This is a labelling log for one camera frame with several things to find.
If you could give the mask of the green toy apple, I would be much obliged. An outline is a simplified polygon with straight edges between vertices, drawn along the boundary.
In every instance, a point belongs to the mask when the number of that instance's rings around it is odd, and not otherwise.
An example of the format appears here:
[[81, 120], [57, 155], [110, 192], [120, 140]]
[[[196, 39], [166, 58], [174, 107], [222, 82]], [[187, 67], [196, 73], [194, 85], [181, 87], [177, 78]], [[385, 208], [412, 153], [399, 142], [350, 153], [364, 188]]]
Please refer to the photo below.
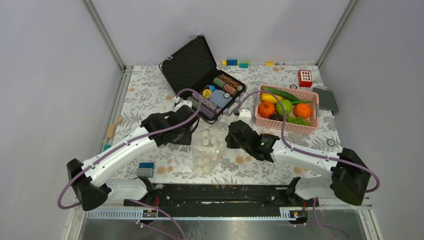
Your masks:
[[288, 116], [293, 109], [293, 104], [287, 99], [282, 99], [281, 103], [282, 105], [279, 102], [276, 103], [275, 105], [276, 113], [279, 114], [281, 117], [283, 117], [284, 116], [283, 110], [285, 110], [285, 113]]

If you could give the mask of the green toy cucumber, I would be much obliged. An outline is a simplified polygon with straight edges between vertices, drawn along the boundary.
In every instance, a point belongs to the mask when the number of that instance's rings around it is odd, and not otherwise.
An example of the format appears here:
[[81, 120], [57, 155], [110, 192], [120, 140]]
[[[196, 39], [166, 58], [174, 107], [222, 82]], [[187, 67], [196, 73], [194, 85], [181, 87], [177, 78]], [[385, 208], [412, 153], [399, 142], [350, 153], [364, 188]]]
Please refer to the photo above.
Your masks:
[[299, 100], [295, 95], [281, 89], [277, 89], [273, 87], [262, 87], [261, 90], [268, 91], [276, 96], [283, 97], [291, 102], [295, 102]]

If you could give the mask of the orange toy pumpkin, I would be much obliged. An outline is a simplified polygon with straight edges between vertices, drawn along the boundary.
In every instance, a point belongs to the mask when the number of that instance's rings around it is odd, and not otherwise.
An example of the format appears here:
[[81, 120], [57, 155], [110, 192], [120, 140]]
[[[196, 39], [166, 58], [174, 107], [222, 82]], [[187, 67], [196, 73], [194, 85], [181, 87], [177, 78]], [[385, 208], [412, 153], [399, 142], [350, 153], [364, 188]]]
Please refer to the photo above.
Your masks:
[[265, 119], [268, 119], [276, 112], [275, 104], [272, 102], [263, 101], [257, 108], [257, 113]]

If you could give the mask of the clear zip top bag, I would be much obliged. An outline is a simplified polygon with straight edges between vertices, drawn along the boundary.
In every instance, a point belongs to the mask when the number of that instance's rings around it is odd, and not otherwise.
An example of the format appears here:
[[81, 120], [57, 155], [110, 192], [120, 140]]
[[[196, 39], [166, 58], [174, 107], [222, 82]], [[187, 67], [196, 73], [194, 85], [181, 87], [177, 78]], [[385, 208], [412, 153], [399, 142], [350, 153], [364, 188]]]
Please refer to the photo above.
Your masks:
[[193, 133], [190, 147], [194, 176], [209, 174], [220, 164], [227, 150], [226, 135], [224, 130], [210, 127]]

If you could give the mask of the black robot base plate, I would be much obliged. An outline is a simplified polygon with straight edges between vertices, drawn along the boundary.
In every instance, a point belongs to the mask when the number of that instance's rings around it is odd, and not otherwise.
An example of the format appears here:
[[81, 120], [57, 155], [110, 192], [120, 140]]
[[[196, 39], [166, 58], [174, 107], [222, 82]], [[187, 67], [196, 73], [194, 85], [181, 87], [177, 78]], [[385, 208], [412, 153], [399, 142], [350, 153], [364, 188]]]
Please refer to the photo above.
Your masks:
[[153, 184], [141, 203], [172, 217], [279, 217], [280, 208], [306, 210], [303, 200], [287, 185]]

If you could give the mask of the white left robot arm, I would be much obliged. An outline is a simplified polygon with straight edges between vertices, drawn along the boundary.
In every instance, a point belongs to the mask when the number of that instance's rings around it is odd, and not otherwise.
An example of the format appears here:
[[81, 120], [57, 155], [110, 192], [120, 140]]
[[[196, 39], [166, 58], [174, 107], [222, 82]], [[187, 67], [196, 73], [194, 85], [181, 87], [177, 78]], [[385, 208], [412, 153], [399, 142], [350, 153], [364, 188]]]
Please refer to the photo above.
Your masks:
[[106, 202], [138, 200], [148, 206], [155, 192], [141, 178], [112, 179], [124, 165], [167, 144], [190, 145], [199, 116], [188, 105], [176, 111], [152, 113], [132, 133], [104, 152], [80, 161], [76, 158], [66, 165], [69, 183], [78, 205], [84, 211], [94, 210]]

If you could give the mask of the yellow toy mango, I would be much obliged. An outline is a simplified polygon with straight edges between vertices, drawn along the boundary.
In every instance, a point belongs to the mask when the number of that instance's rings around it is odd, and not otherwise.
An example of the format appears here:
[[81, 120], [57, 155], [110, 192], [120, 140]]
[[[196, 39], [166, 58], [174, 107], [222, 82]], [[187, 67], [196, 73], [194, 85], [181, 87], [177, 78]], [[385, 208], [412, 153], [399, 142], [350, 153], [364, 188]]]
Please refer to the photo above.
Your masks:
[[284, 98], [281, 96], [276, 96], [277, 98], [275, 98], [273, 95], [271, 95], [270, 93], [261, 93], [260, 94], [260, 99], [262, 102], [268, 102], [268, 103], [272, 103], [272, 104], [277, 104], [278, 100], [282, 101]]

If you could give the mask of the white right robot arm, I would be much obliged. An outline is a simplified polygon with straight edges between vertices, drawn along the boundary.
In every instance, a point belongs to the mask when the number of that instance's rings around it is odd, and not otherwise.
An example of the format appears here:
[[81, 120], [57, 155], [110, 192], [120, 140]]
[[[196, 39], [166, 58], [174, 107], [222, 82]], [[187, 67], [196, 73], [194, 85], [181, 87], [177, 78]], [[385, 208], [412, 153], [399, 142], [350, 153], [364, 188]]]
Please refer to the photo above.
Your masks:
[[352, 149], [324, 152], [303, 147], [276, 135], [258, 134], [241, 120], [229, 124], [225, 141], [227, 148], [242, 149], [258, 161], [287, 163], [316, 173], [313, 179], [292, 179], [286, 198], [293, 206], [316, 197], [336, 197], [353, 206], [363, 203], [372, 175]]

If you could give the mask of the pink plastic basket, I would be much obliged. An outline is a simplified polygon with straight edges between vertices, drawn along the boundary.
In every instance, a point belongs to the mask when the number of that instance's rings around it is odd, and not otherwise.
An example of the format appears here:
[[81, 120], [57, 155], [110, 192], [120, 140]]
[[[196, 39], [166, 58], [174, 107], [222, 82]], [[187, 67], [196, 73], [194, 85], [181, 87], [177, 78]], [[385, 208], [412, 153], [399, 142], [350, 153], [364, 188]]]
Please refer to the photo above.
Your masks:
[[[291, 88], [275, 86], [275, 85], [267, 85], [267, 84], [261, 84], [258, 87], [258, 89], [263, 90], [263, 88], [265, 87], [285, 91], [287, 93], [294, 95], [301, 101], [309, 101], [308, 105], [311, 107], [312, 113], [307, 120], [309, 121], [310, 126], [286, 122], [284, 124], [285, 131], [309, 135], [320, 127], [321, 125], [320, 110], [319, 110], [320, 101], [319, 101], [319, 95], [317, 93], [313, 91], [291, 89]], [[262, 100], [261, 100], [260, 94], [258, 93], [256, 98], [256, 106], [255, 106], [255, 113], [254, 113], [255, 124], [259, 127], [266, 127], [266, 128], [277, 129], [277, 130], [281, 129], [281, 127], [283, 126], [283, 123], [281, 121], [263, 118], [262, 116], [259, 115], [258, 107], [261, 103], [262, 103]]]

